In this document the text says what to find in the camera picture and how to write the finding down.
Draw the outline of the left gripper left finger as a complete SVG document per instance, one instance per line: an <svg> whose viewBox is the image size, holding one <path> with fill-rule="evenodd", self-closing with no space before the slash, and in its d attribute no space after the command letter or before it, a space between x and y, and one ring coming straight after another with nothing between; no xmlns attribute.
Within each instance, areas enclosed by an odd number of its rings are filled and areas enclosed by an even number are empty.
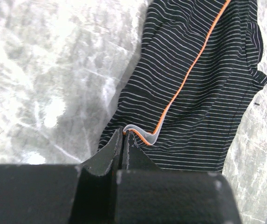
<svg viewBox="0 0 267 224"><path fill-rule="evenodd" d="M0 224L90 224L113 219L123 134L81 164L0 164Z"/></svg>

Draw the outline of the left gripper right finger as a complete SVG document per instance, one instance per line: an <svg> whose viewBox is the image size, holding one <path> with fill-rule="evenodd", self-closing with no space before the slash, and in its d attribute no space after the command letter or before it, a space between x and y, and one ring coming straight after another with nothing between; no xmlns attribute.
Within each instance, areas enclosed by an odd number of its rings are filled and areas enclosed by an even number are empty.
<svg viewBox="0 0 267 224"><path fill-rule="evenodd" d="M159 169L129 132L116 175L118 224L239 224L229 182L219 172Z"/></svg>

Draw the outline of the black striped underwear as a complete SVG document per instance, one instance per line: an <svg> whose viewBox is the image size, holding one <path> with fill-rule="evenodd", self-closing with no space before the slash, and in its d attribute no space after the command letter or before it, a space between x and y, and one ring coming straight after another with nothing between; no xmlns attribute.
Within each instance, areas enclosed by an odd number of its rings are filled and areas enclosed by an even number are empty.
<svg viewBox="0 0 267 224"><path fill-rule="evenodd" d="M255 0L155 0L141 56L103 130L162 169L221 172L247 107L267 84Z"/></svg>

